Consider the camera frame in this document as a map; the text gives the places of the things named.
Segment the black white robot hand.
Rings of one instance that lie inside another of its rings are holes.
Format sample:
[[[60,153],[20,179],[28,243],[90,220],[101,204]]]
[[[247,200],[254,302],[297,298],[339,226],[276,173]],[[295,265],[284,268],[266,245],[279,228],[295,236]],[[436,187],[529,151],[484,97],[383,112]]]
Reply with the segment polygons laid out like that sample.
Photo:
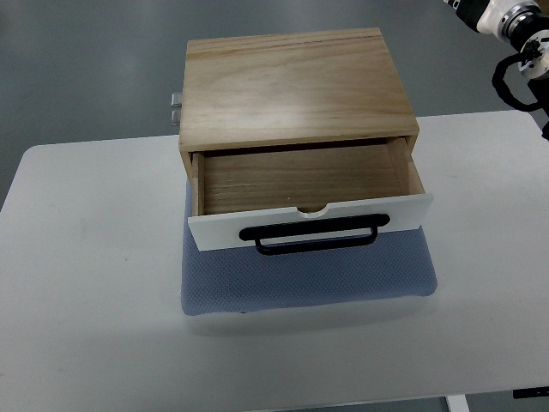
[[[508,12],[516,5],[510,0],[443,0],[455,15],[476,33],[499,36]]]

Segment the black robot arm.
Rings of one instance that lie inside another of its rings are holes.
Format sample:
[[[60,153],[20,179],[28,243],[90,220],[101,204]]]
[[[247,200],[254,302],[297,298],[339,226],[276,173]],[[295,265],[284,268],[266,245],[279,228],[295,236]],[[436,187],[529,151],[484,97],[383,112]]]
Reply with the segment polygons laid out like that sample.
[[[509,41],[515,53],[496,65],[492,86],[504,103],[518,111],[548,112],[548,15],[536,2],[522,1],[504,7],[498,18],[497,35]],[[519,100],[507,85],[505,76],[512,65],[527,80],[534,102]]]

